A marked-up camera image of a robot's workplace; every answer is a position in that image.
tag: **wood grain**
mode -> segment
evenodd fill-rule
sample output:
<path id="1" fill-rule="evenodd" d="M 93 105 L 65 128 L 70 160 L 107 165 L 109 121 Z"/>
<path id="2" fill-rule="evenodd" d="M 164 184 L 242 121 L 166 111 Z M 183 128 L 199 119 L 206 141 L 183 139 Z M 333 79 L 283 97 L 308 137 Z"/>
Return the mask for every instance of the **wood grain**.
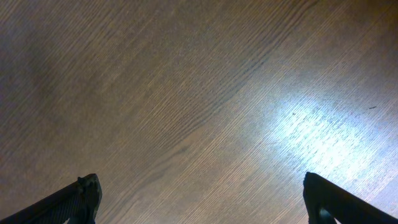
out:
<path id="1" fill-rule="evenodd" d="M 0 218 L 97 173 L 98 223 L 398 217 L 396 1 L 0 3 Z"/>

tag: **brown wood surface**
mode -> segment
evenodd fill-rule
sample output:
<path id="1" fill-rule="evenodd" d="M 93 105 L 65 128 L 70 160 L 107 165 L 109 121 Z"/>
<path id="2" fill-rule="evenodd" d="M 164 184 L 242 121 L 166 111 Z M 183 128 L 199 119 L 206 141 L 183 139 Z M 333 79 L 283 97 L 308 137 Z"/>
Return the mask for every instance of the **brown wood surface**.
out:
<path id="1" fill-rule="evenodd" d="M 97 173 L 97 223 L 398 217 L 397 1 L 0 1 L 0 218 Z"/>

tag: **dark wood grain streak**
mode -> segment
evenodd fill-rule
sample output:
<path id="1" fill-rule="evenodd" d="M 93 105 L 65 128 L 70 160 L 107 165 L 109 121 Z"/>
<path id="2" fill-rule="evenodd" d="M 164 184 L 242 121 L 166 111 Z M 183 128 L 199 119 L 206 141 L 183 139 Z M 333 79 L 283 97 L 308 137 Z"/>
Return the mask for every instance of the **dark wood grain streak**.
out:
<path id="1" fill-rule="evenodd" d="M 98 223 L 306 223 L 306 171 L 397 217 L 397 12 L 2 1 L 0 218 L 95 172 Z"/>

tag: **wooden surface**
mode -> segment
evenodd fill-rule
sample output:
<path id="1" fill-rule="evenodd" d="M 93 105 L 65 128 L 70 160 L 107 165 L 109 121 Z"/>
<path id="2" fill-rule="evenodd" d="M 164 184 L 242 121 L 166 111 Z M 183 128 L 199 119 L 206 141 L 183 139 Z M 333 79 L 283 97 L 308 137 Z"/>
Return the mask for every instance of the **wooden surface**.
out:
<path id="1" fill-rule="evenodd" d="M 97 223 L 398 217 L 397 1 L 0 3 L 0 218 L 97 173 Z"/>

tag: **black plastic part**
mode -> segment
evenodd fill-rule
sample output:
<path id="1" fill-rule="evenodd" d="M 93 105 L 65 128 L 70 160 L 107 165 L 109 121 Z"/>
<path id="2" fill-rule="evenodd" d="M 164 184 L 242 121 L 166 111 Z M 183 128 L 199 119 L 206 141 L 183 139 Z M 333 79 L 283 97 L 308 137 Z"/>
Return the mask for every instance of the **black plastic part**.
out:
<path id="1" fill-rule="evenodd" d="M 102 198 L 96 174 L 64 187 L 45 199 L 0 221 L 0 224 L 93 224 Z"/>
<path id="2" fill-rule="evenodd" d="M 307 172 L 303 191 L 309 224 L 398 224 L 398 220 L 318 174 Z"/>

